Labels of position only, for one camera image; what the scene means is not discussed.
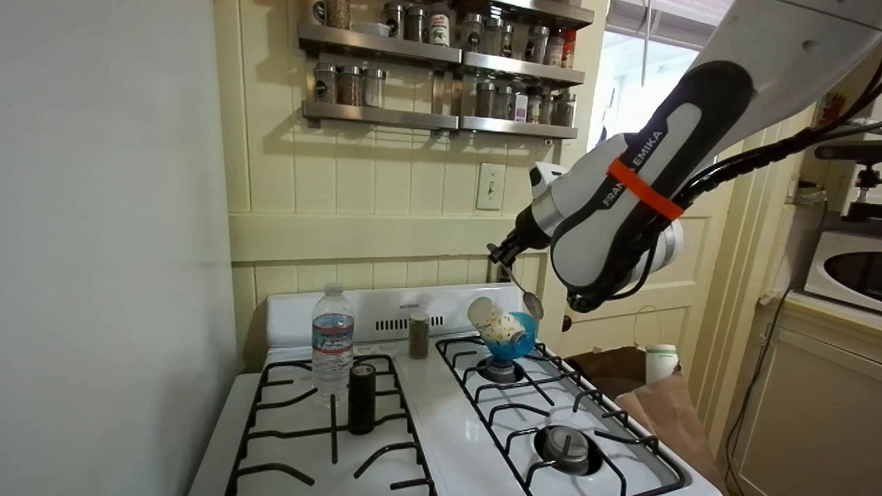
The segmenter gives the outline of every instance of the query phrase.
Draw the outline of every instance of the spice rack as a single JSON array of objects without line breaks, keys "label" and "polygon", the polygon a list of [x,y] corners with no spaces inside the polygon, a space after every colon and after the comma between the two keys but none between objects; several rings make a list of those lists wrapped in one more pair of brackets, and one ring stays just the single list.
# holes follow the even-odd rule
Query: spice rack
[{"label": "spice rack", "polygon": [[[571,0],[486,0],[486,6],[508,8],[508,16],[523,24],[545,23],[556,28],[584,28],[592,23],[592,10],[571,6]],[[433,133],[493,133],[493,134],[519,134],[519,139],[552,139],[571,141],[575,139],[575,128],[562,123],[537,123],[537,122],[516,122],[516,118],[493,118],[493,117],[468,117],[462,105],[462,77],[495,74],[498,81],[526,81],[528,85],[545,88],[571,88],[584,83],[584,71],[548,66],[537,60],[520,60],[511,56],[493,56],[479,50],[440,48],[409,38],[389,38],[377,34],[342,31],[327,24],[313,24],[302,19],[297,24],[300,50],[309,57],[323,56],[344,56],[362,60],[384,60],[429,68],[436,77],[461,81],[461,97],[453,105],[453,117],[446,112],[404,112],[386,108],[362,108],[362,105],[337,105],[337,101],[312,101],[302,100],[300,117],[309,122],[362,122],[380,128],[414,128]]]}]

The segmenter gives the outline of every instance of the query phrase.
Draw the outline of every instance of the stove burner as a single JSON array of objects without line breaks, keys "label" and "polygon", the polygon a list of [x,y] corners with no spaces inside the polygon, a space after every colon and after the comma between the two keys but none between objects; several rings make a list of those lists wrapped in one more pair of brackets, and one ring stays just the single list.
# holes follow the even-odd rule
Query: stove burner
[{"label": "stove burner", "polygon": [[477,373],[493,384],[520,384],[526,376],[516,360],[482,358]]},{"label": "stove burner", "polygon": [[542,461],[564,473],[596,473],[604,465],[600,447],[584,432],[548,425],[535,432],[535,449]]}]

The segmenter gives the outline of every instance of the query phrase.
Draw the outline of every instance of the white stove top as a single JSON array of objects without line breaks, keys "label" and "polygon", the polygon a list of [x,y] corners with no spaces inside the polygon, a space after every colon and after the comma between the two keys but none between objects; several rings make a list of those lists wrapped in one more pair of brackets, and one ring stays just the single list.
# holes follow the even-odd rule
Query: white stove top
[{"label": "white stove top", "polygon": [[[519,387],[498,387],[486,381],[479,373],[465,373],[488,352],[482,345],[449,338],[473,337],[473,330],[468,330],[465,309],[477,294],[488,294],[511,311],[520,309],[520,297],[512,286],[443,286],[349,294],[349,301],[356,301],[356,337],[362,341],[356,356],[389,356],[409,409],[403,409],[399,396],[393,393],[377,396],[377,420],[389,417],[389,422],[377,425],[367,436],[348,432],[348,404],[337,409],[337,427],[342,427],[337,429],[337,462],[331,462],[331,409],[326,396],[309,393],[309,370],[272,367],[289,360],[309,363],[309,334],[300,334],[309,330],[309,311],[319,294],[272,297],[267,329],[272,341],[267,356],[267,377],[272,387],[261,388],[258,404],[287,402],[302,393],[307,400],[280,409],[258,409],[247,429],[251,439],[243,444],[251,400],[258,384],[257,376],[243,376],[231,388],[189,494],[337,496],[389,494],[389,484],[404,482],[404,487],[398,487],[393,494],[411,496],[436,490],[437,496],[564,496],[646,494],[675,479],[675,471],[670,471],[663,462],[658,465],[658,461],[650,457],[650,449],[612,440],[633,440],[633,432],[614,422],[600,422],[597,417],[607,411],[596,411],[597,402],[586,393],[579,400],[584,387],[571,377],[548,381],[560,376],[556,363],[533,358],[519,360],[542,392],[537,392],[528,381],[520,381]],[[428,358],[411,358],[409,345],[403,341],[404,316],[414,311],[414,301],[420,301],[420,307],[436,316],[433,330],[437,330],[437,337],[433,338]],[[377,376],[377,392],[392,388],[392,376]],[[600,461],[597,471],[592,473],[564,473],[552,465],[528,471],[533,462],[542,462],[535,439],[537,427],[545,425],[568,425],[586,432],[586,439],[597,444],[614,469],[612,462]],[[399,449],[384,453],[374,457],[374,462],[369,462],[369,469],[358,471],[377,449],[389,444]],[[716,494],[663,447],[661,454],[683,473],[683,487],[675,494]],[[267,473],[247,473],[251,469],[272,469],[278,462],[294,471],[275,469]]]}]

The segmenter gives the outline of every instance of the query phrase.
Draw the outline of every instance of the clear plastic bottle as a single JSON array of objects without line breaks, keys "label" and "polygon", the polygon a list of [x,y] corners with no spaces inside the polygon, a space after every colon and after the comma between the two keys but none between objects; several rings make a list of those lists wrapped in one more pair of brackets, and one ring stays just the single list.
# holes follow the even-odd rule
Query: clear plastic bottle
[{"label": "clear plastic bottle", "polygon": [[352,367],[352,307],[327,286],[312,309],[312,376],[319,392],[342,396]]}]

